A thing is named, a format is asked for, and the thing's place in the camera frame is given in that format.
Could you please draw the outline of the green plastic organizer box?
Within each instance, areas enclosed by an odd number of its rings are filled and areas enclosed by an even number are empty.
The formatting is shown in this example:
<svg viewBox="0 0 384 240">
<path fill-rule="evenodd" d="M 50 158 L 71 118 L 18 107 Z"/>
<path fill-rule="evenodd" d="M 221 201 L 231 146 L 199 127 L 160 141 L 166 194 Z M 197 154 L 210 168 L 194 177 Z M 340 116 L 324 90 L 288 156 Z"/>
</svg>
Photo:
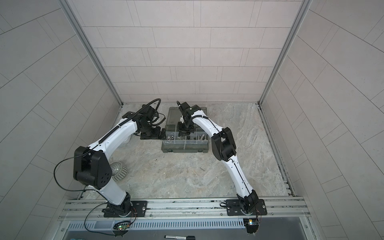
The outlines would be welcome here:
<svg viewBox="0 0 384 240">
<path fill-rule="evenodd" d="M 162 151 L 164 153 L 207 153 L 210 137 L 196 124 L 186 128 L 181 118 L 179 108 L 169 108 L 166 126 L 162 129 Z"/>
</svg>

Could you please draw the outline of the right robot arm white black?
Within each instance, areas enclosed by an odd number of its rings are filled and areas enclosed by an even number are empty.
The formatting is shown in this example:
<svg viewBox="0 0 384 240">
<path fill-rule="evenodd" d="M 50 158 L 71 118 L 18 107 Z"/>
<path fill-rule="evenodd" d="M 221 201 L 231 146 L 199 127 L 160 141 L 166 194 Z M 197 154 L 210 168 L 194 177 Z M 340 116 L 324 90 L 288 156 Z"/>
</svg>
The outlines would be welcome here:
<svg viewBox="0 0 384 240">
<path fill-rule="evenodd" d="M 197 105 L 177 102 L 182 114 L 181 126 L 185 132 L 192 132 L 194 125 L 199 126 L 211 138 L 212 152 L 215 158 L 226 165 L 226 168 L 235 185 L 242 211 L 247 214 L 257 212 L 259 197 L 247 180 L 236 152 L 236 143 L 230 128 L 223 128 L 212 121 Z"/>
</svg>

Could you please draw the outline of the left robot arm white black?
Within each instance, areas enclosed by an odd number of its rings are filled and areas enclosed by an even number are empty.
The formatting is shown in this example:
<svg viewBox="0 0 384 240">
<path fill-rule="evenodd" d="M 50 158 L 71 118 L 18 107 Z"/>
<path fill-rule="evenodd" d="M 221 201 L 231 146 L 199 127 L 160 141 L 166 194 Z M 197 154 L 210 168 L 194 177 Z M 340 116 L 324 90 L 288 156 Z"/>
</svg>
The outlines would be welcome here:
<svg viewBox="0 0 384 240">
<path fill-rule="evenodd" d="M 163 121 L 159 119 L 158 109 L 153 108 L 154 103 L 160 104 L 161 99 L 152 100 L 137 112 L 127 112 L 102 138 L 74 152 L 73 178 L 107 200 L 107 213 L 125 217 L 132 211 L 131 197 L 113 179 L 109 159 L 132 135 L 142 140 L 162 139 L 160 124 Z"/>
</svg>

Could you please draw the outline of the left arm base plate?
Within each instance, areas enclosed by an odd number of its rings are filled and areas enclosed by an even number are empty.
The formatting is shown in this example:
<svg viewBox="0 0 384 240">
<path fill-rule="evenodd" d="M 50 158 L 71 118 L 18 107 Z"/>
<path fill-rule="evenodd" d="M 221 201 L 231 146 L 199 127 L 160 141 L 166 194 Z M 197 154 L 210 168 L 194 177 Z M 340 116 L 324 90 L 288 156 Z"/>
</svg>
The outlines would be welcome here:
<svg viewBox="0 0 384 240">
<path fill-rule="evenodd" d="M 147 201 L 124 201 L 121 205 L 108 203 L 102 212 L 105 218 L 144 217 L 147 205 Z"/>
</svg>

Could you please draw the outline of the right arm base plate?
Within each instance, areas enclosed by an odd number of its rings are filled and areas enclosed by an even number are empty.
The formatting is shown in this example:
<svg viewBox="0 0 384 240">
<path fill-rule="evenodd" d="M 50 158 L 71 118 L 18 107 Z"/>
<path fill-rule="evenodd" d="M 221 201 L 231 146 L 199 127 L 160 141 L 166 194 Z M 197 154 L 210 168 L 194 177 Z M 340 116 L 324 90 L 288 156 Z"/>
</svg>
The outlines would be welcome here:
<svg viewBox="0 0 384 240">
<path fill-rule="evenodd" d="M 227 210 L 228 216 L 266 216 L 268 214 L 267 207 L 263 199 L 259 199 L 256 207 L 250 213 L 244 212 L 239 201 L 235 199 L 226 200 L 222 207 Z"/>
</svg>

